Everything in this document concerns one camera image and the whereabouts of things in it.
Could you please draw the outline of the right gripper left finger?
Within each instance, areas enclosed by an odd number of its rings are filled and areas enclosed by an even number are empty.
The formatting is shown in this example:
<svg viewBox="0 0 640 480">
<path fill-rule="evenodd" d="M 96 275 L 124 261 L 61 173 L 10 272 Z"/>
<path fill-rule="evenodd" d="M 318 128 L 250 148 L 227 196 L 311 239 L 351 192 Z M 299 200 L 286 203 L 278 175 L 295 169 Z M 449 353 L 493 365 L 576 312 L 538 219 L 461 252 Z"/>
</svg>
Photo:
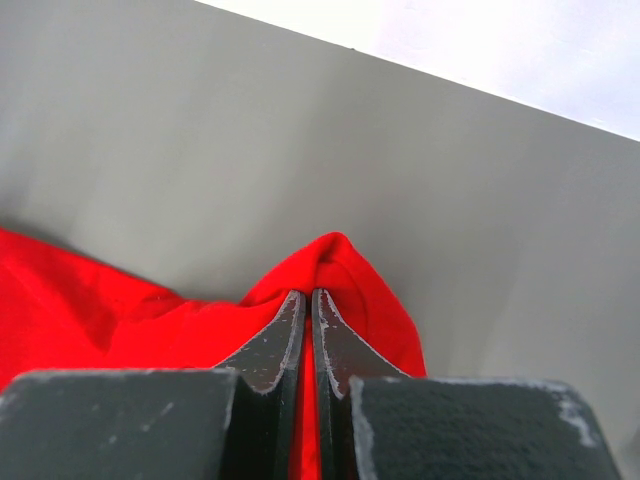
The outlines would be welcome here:
<svg viewBox="0 0 640 480">
<path fill-rule="evenodd" d="M 1 394 L 5 479 L 285 479 L 306 299 L 208 369 L 41 370 Z"/>
</svg>

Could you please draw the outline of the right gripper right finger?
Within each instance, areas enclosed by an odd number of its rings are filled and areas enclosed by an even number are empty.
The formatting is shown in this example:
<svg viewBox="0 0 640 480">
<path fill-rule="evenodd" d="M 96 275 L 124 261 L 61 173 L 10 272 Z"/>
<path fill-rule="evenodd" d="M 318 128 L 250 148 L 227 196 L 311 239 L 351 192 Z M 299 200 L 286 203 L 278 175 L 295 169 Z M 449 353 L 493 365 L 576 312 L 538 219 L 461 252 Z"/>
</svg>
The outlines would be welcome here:
<svg viewBox="0 0 640 480">
<path fill-rule="evenodd" d="M 414 378 L 312 296 L 326 479 L 616 479 L 590 406 L 570 385 Z"/>
</svg>

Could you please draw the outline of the bright red t-shirt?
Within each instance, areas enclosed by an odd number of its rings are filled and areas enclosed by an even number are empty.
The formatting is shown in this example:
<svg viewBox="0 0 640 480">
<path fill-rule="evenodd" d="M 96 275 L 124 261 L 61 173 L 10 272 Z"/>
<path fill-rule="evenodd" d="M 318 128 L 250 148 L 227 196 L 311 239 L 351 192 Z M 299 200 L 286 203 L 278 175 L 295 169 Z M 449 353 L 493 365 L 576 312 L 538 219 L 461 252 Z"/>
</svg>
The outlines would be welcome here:
<svg viewBox="0 0 640 480">
<path fill-rule="evenodd" d="M 239 303 L 206 302 L 23 235 L 1 234 L 1 394 L 41 370 L 208 369 L 305 296 L 294 436 L 285 479 L 321 471 L 312 296 L 331 295 L 345 322 L 385 359 L 420 378 L 413 322 L 369 262 L 341 233 L 289 256 Z"/>
</svg>

